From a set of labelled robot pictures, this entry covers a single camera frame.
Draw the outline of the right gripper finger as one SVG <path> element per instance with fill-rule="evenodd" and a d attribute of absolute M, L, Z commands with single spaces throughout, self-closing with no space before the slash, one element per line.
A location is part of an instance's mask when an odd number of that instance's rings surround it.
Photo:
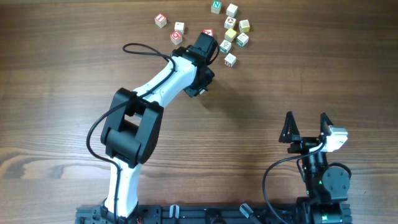
<path fill-rule="evenodd" d="M 329 119 L 326 113 L 322 113 L 320 115 L 320 134 L 323 136 L 330 136 L 330 126 L 333 126 L 333 123 Z"/>
<path fill-rule="evenodd" d="M 292 143 L 295 141 L 300 141 L 300 132 L 296 125 L 293 112 L 289 111 L 285 117 L 285 123 L 279 137 L 279 142 Z"/>

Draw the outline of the wooden block green picture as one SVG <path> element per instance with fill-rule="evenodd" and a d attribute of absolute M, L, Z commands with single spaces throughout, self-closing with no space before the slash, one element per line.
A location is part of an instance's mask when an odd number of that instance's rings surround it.
<path fill-rule="evenodd" d="M 228 40 L 223 40 L 222 43 L 220 43 L 220 51 L 223 52 L 224 54 L 227 54 L 231 49 L 231 42 Z"/>

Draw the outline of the wooden block red U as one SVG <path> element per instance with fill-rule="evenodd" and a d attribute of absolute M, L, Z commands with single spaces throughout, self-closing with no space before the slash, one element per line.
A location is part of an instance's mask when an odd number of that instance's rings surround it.
<path fill-rule="evenodd" d="M 234 56 L 233 54 L 229 53 L 225 58 L 224 58 L 224 64 L 227 65 L 228 67 L 232 67 L 236 63 L 237 57 Z"/>

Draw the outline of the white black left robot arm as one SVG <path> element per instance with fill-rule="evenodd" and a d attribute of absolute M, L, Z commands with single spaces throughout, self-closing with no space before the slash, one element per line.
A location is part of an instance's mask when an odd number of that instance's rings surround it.
<path fill-rule="evenodd" d="M 165 107 L 181 91 L 189 97 L 207 91 L 215 75 L 209 66 L 219 52 L 216 39 L 201 33 L 193 45 L 164 55 L 168 64 L 145 85 L 114 94 L 100 140 L 113 165 L 103 208 L 115 222 L 134 216 L 141 167 L 156 147 Z"/>

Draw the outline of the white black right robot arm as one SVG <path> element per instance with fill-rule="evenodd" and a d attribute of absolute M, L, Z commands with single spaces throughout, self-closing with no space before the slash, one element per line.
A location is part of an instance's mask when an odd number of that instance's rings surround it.
<path fill-rule="evenodd" d="M 301 157 L 301 176 L 307 196 L 296 200 L 295 223 L 352 223 L 348 200 L 351 170 L 344 164 L 328 163 L 326 155 L 339 150 L 348 140 L 348 131 L 335 126 L 325 113 L 320 116 L 320 135 L 302 137 L 289 111 L 279 142 L 289 143 L 289 154 Z"/>

